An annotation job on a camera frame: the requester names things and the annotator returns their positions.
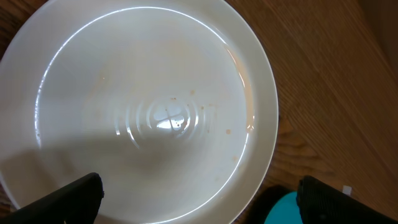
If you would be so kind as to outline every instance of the white plate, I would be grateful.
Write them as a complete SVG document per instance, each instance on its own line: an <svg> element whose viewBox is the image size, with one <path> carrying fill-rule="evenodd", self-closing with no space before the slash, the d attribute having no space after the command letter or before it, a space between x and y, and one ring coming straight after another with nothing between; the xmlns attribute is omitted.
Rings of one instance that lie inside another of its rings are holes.
<svg viewBox="0 0 398 224"><path fill-rule="evenodd" d="M0 65L1 180L23 207L97 172L97 223L230 223L264 178L277 94L221 0L53 0Z"/></svg>

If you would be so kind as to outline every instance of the plate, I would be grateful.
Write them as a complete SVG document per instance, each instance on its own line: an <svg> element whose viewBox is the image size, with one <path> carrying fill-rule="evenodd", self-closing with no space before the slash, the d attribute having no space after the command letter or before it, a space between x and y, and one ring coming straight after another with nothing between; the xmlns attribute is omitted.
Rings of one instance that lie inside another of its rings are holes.
<svg viewBox="0 0 398 224"><path fill-rule="evenodd" d="M17 208L97 172L96 223L231 223L271 161L271 67L221 0L49 1L0 76L1 182Z"/></svg>

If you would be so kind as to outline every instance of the wooden table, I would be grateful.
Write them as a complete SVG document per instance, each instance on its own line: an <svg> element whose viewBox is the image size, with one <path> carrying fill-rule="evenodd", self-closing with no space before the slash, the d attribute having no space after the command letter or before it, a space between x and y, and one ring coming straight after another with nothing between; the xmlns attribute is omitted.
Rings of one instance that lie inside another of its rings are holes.
<svg viewBox="0 0 398 224"><path fill-rule="evenodd" d="M264 46L279 94L277 149L258 194L312 175L398 220L398 76L358 1L227 0ZM0 2L1 55L44 2Z"/></svg>

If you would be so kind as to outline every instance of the blue round object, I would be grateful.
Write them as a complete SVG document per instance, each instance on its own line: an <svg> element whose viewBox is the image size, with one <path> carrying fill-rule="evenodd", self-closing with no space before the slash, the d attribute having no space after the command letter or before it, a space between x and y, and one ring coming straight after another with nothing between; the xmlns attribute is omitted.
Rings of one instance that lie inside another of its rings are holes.
<svg viewBox="0 0 398 224"><path fill-rule="evenodd" d="M296 197L297 192L283 196L271 209L264 224L303 224Z"/></svg>

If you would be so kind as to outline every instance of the brown stain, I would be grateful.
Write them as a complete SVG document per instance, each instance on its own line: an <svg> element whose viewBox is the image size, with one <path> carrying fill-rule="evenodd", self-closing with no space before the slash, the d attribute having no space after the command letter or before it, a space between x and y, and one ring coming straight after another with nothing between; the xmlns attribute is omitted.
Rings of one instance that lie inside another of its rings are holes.
<svg viewBox="0 0 398 224"><path fill-rule="evenodd" d="M246 131L249 133L251 130L254 129L254 103L249 75L246 71L245 65L242 63L240 58L232 51L232 49L230 49L227 45L225 45L225 49L228 51L232 60L234 61L236 70L238 71L240 79L242 80L244 97L246 99Z"/></svg>

